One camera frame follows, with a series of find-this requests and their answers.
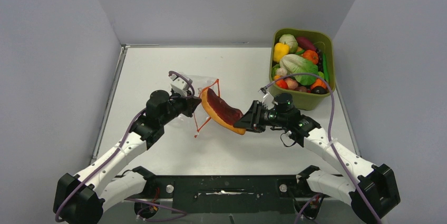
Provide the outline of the clear orange zip top bag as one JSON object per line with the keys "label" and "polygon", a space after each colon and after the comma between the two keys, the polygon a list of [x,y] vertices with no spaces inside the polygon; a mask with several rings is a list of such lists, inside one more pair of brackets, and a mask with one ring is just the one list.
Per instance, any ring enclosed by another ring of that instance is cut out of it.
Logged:
{"label": "clear orange zip top bag", "polygon": [[180,115],[176,121],[179,127],[184,128],[188,133],[192,133],[197,138],[204,127],[212,120],[209,115],[210,99],[208,94],[220,94],[219,79],[209,76],[184,75],[182,78],[172,76],[171,86],[173,90],[179,92],[181,96],[194,94],[201,100],[192,114],[192,117]]}

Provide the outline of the red orange fruit slice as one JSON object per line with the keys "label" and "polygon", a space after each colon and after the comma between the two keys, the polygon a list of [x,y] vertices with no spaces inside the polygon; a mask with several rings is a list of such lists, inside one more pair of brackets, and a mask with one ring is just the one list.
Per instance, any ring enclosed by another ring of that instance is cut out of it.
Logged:
{"label": "red orange fruit slice", "polygon": [[236,134],[244,135],[246,133],[244,129],[233,127],[233,124],[243,116],[243,113],[239,109],[228,105],[213,89],[205,88],[201,92],[200,98],[202,107],[212,120]]}

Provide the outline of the white garlic bulb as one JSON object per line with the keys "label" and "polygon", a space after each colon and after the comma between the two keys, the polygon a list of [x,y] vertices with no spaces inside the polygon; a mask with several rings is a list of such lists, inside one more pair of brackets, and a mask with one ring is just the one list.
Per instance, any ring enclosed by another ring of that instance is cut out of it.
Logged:
{"label": "white garlic bulb", "polygon": [[279,77],[286,76],[287,73],[288,73],[287,70],[286,70],[285,68],[283,68],[283,67],[279,67],[279,68],[277,68],[276,71],[275,71],[275,75],[276,75],[276,76],[279,76]]}

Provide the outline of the green white lettuce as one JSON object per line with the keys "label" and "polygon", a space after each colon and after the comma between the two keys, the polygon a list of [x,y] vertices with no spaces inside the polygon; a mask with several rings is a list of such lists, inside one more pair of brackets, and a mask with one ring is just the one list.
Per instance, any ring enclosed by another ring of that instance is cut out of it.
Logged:
{"label": "green white lettuce", "polygon": [[[282,57],[279,62],[289,74],[310,73],[317,75],[318,67],[313,62],[296,54],[288,54]],[[301,85],[312,85],[317,77],[314,75],[295,75],[295,80]]]}

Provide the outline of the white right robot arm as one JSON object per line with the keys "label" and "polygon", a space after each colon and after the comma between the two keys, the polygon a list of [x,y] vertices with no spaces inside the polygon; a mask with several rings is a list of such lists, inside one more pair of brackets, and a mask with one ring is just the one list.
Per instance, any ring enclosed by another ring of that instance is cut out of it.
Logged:
{"label": "white right robot arm", "polygon": [[331,138],[315,120],[303,115],[292,103],[292,96],[274,97],[273,107],[253,101],[234,127],[262,133],[266,127],[283,130],[296,144],[321,157],[340,175],[310,166],[297,176],[297,191],[304,196],[313,192],[335,198],[353,209],[364,223],[379,223],[400,202],[394,171],[377,166]]}

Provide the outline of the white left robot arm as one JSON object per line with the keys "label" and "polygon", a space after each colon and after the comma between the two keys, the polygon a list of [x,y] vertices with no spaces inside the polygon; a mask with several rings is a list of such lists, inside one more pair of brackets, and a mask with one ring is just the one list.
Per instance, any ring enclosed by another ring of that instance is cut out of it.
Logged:
{"label": "white left robot arm", "polygon": [[142,192],[152,176],[145,168],[139,167],[122,178],[116,176],[162,137],[166,124],[179,115],[191,118],[200,103],[196,96],[152,92],[121,140],[88,167],[59,179],[53,206],[56,222],[98,223],[112,206]]}

